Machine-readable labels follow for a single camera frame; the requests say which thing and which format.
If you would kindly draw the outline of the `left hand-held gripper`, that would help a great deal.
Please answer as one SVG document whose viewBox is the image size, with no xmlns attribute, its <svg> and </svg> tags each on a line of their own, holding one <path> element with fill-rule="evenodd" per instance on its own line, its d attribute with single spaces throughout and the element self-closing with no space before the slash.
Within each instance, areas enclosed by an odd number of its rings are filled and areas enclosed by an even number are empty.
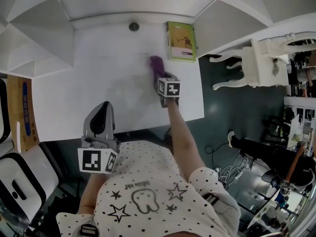
<svg viewBox="0 0 316 237">
<path fill-rule="evenodd" d="M 120 147 L 120 142 L 112 140 L 114 130 L 114 109 L 110 102 L 105 101 L 96 106 L 84 120 L 84 136 L 81 138 L 81 147 L 78 148 L 80 172 L 113 172 Z"/>
</svg>

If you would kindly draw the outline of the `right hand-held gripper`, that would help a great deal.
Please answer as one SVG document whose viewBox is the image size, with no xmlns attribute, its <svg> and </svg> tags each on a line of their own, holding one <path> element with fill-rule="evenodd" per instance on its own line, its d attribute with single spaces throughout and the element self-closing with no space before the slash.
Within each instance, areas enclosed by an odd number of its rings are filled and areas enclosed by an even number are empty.
<svg viewBox="0 0 316 237">
<path fill-rule="evenodd" d="M 174 74 L 165 72 L 164 78 L 158 79 L 157 86 L 157 92 L 160 97 L 160 104 L 162 108 L 167 107 L 167 98 L 174 98 L 177 106 L 179 106 L 181 82 Z"/>
</svg>

